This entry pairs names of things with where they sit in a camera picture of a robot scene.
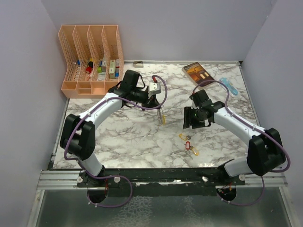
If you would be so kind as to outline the yellow tag key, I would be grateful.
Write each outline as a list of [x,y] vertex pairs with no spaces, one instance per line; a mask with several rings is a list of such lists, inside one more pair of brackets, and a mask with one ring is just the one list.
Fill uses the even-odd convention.
[[179,134],[179,138],[182,139],[183,141],[187,141],[191,139],[191,136],[187,135],[183,135],[183,134]]

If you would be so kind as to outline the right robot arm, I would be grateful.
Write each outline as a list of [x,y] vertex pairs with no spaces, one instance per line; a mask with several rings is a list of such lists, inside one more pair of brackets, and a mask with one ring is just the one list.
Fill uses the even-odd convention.
[[250,123],[232,112],[225,103],[212,102],[204,90],[193,93],[189,98],[192,105],[184,108],[184,129],[209,127],[215,123],[233,133],[248,147],[245,157],[230,160],[221,166],[223,170],[217,174],[221,184],[230,184],[238,175],[263,176],[286,162],[280,134],[274,128],[266,130]]

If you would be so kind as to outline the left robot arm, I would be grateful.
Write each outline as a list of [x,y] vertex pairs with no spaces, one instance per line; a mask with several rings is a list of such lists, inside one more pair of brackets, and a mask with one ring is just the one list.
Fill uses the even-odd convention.
[[160,109],[156,95],[161,85],[154,75],[146,86],[138,86],[139,72],[127,70],[123,80],[111,87],[105,96],[85,112],[66,117],[60,147],[66,160],[76,160],[82,169],[89,172],[88,181],[95,187],[104,182],[104,165],[96,157],[96,129],[111,114],[130,104],[144,110]]

